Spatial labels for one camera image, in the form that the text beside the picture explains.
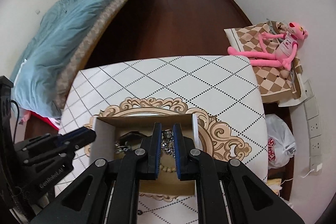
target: pink toy leg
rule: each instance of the pink toy leg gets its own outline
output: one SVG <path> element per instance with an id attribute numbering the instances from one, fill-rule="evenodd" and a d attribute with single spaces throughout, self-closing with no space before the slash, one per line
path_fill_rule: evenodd
<path id="1" fill-rule="evenodd" d="M 275 68 L 282 67 L 281 62 L 278 60 L 256 59 L 256 60 L 250 60 L 250 63 L 252 66 L 258 66 L 258 67 L 275 67 Z"/>
<path id="2" fill-rule="evenodd" d="M 229 55 L 242 55 L 242 56 L 246 56 L 246 57 L 256 57 L 256 58 L 266 58 L 266 59 L 269 59 L 269 60 L 276 60 L 275 54 L 270 54 L 268 52 L 238 52 L 233 47 L 228 47 L 227 48 L 227 53 Z"/>

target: blue blanket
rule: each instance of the blue blanket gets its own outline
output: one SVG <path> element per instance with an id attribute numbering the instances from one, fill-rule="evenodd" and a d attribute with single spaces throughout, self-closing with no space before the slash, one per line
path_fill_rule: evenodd
<path id="1" fill-rule="evenodd" d="M 19 106 L 44 117 L 59 118 L 61 111 L 53 102 L 58 74 L 69 63 L 78 45 L 97 17 L 112 0 L 59 0 L 44 15 L 41 27 L 14 69 L 12 91 Z"/>

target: plastic bag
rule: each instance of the plastic bag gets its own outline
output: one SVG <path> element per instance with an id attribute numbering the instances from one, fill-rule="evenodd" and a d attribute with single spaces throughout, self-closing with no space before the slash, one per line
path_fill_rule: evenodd
<path id="1" fill-rule="evenodd" d="M 268 168 L 286 165 L 296 152 L 294 136 L 286 123 L 275 114 L 265 116 L 268 135 Z"/>

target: metal screw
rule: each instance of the metal screw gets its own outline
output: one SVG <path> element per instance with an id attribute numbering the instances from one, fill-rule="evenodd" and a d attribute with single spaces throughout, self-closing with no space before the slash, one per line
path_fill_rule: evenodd
<path id="1" fill-rule="evenodd" d="M 104 159 L 98 159 L 98 160 L 96 160 L 95 165 L 97 167 L 101 167 L 101 166 L 104 166 L 105 163 L 106 163 L 106 161 Z"/>
<path id="2" fill-rule="evenodd" d="M 135 153 L 136 153 L 136 155 L 138 155 L 138 156 L 141 156 L 141 155 L 143 155 L 143 154 L 145 154 L 145 150 L 144 149 L 142 149 L 142 148 L 138 148 L 136 151 L 135 151 Z"/>
<path id="3" fill-rule="evenodd" d="M 200 150 L 195 149 L 195 148 L 190 150 L 190 154 L 193 156 L 198 156 L 200 153 L 201 153 Z"/>
<path id="4" fill-rule="evenodd" d="M 232 159 L 232 160 L 230 160 L 230 164 L 232 165 L 232 166 L 239 166 L 240 165 L 240 160 L 237 160 L 237 159 Z"/>

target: bed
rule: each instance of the bed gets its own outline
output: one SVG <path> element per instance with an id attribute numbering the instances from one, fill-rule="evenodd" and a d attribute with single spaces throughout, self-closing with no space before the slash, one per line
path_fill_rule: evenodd
<path id="1" fill-rule="evenodd" d="M 20 115 L 33 111 L 59 119 L 77 72 L 128 0 L 59 0 L 44 15 L 36 36 L 11 75 Z"/>

